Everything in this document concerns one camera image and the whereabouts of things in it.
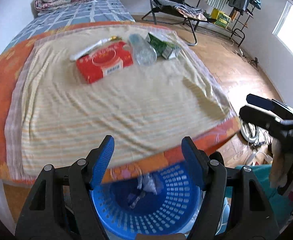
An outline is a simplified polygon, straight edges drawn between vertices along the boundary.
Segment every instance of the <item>green carton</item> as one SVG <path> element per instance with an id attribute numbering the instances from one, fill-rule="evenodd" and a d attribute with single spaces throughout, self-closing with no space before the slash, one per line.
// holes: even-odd
<path id="1" fill-rule="evenodd" d="M 162 56 L 165 59 L 176 58 L 181 51 L 179 46 L 168 41 L 162 41 L 151 33 L 146 36 L 146 41 L 156 50 L 158 57 Z"/>

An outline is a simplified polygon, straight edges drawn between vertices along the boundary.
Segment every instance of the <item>blue checkered sheet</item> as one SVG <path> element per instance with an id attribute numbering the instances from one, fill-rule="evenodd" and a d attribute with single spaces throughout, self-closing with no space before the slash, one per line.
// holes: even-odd
<path id="1" fill-rule="evenodd" d="M 94 0 L 82 5 L 69 6 L 35 18 L 15 36 L 5 50 L 43 32 L 72 24 L 103 21 L 134 22 L 134 19 L 120 0 Z"/>

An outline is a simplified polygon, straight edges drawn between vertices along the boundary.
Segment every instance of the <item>silver screw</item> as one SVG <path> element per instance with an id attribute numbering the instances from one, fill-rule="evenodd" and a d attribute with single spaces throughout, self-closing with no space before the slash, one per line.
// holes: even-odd
<path id="1" fill-rule="evenodd" d="M 212 166 L 218 166 L 219 165 L 219 162 L 217 160 L 210 160 L 210 164 Z"/>
<path id="2" fill-rule="evenodd" d="M 85 163 L 86 163 L 86 160 L 85 159 L 79 159 L 78 162 L 77 162 L 77 164 L 79 166 L 85 165 Z"/>
<path id="3" fill-rule="evenodd" d="M 45 171 L 50 171 L 52 169 L 52 165 L 51 164 L 47 164 L 44 166 L 44 170 Z"/>
<path id="4" fill-rule="evenodd" d="M 246 171 L 246 172 L 252 171 L 252 169 L 249 166 L 244 166 L 243 170 Z"/>

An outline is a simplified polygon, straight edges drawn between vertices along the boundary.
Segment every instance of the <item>orange floral bedspread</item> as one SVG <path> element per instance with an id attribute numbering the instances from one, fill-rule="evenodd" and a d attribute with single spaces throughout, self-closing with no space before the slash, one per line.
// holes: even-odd
<path id="1" fill-rule="evenodd" d="M 32 38 L 22 41 L 14 47 L 8 49 L 0 55 L 0 178 L 12 180 L 7 167 L 6 141 L 4 136 L 5 121 L 11 105 L 12 93 L 16 85 L 19 74 L 30 55 L 36 40 L 78 28 L 115 25 L 115 24 L 138 24 L 134 22 L 96 22 L 70 25 L 60 29 L 52 30 L 46 33 L 33 36 Z M 163 26 L 153 26 L 157 28 L 166 28 Z M 197 148 L 204 150 L 208 155 L 215 152 L 225 142 L 227 142 L 239 130 L 239 122 L 237 117 L 233 117 L 208 132 L 194 138 Z M 165 168 L 177 162 L 183 161 L 181 147 L 175 147 L 165 152 L 145 158 L 143 160 L 127 164 L 121 167 L 108 169 L 104 175 L 103 183 L 112 182 L 121 179 L 129 179 L 140 174 L 152 172 Z"/>

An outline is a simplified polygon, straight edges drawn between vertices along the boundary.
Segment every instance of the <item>metal rack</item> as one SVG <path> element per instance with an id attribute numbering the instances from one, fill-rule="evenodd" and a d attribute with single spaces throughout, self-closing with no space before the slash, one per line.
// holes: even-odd
<path id="1" fill-rule="evenodd" d="M 249 10 L 249 12 L 253 15 L 253 10 L 255 9 L 255 7 L 254 7 L 253 5 L 251 5 L 251 4 L 250 4 L 250 6 L 252 7 L 252 9 Z M 236 18 L 236 22 L 235 22 L 235 24 L 233 25 L 232 29 L 229 28 L 229 27 L 226 28 L 226 29 L 224 29 L 224 28 L 222 28 L 222 27 L 220 27 L 220 26 L 215 25 L 214 23 L 209 23 L 209 24 L 213 24 L 213 25 L 215 25 L 216 27 L 218 27 L 218 28 L 220 28 L 220 29 L 223 29 L 223 30 L 226 30 L 227 32 L 231 33 L 230 38 L 232 38 L 233 35 L 235 35 L 235 36 L 241 38 L 241 42 L 238 44 L 238 47 L 240 47 L 241 44 L 242 44 L 242 42 L 243 42 L 244 39 L 245 39 L 245 33 L 243 32 L 243 29 L 244 29 L 244 28 L 248 28 L 247 23 L 248 23 L 250 17 L 253 17 L 253 16 L 251 16 L 249 13 L 247 13 L 247 12 L 245 12 L 245 13 L 248 14 L 248 18 L 247 18 L 247 20 L 246 20 L 244 23 L 241 22 L 241 21 L 240 21 L 241 14 L 240 14 L 240 15 Z M 241 24 L 242 27 L 241 27 L 241 28 L 236 28 L 236 25 L 237 25 L 237 24 Z"/>

